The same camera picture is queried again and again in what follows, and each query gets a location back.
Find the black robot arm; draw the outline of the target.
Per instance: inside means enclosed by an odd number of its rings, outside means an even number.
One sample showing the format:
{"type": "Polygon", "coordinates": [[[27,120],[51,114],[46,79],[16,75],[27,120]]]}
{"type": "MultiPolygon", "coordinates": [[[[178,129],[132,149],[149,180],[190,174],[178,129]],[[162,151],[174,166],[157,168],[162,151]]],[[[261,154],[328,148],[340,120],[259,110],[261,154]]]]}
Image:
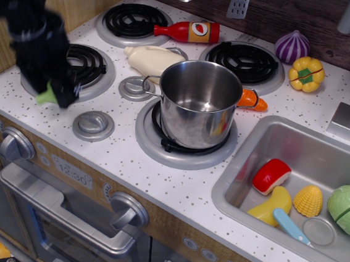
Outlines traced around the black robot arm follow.
{"type": "Polygon", "coordinates": [[[79,85],[68,63],[69,40],[61,16],[46,0],[0,0],[16,64],[38,102],[67,108],[78,99],[79,85]]]}

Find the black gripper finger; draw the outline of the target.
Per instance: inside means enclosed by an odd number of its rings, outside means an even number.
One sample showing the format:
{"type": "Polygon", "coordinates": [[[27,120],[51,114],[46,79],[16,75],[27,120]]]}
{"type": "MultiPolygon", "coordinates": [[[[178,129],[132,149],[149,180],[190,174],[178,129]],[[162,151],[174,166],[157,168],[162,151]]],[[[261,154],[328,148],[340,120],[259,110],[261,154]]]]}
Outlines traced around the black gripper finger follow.
{"type": "Polygon", "coordinates": [[[42,71],[36,69],[21,68],[21,75],[28,82],[31,88],[33,88],[37,94],[41,94],[47,91],[49,77],[47,77],[42,71]]]}
{"type": "Polygon", "coordinates": [[[51,88],[60,108],[68,108],[78,100],[80,85],[74,73],[65,75],[61,79],[51,80],[51,88]]]}

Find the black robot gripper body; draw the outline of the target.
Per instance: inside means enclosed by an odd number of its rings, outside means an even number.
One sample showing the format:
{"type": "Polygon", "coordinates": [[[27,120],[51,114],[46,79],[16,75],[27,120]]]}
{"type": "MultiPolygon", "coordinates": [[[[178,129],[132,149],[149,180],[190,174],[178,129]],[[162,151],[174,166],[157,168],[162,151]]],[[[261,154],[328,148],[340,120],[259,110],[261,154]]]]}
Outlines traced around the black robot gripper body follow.
{"type": "Polygon", "coordinates": [[[59,14],[45,12],[42,28],[12,40],[16,64],[28,80],[73,84],[75,76],[67,60],[70,44],[59,14]]]}

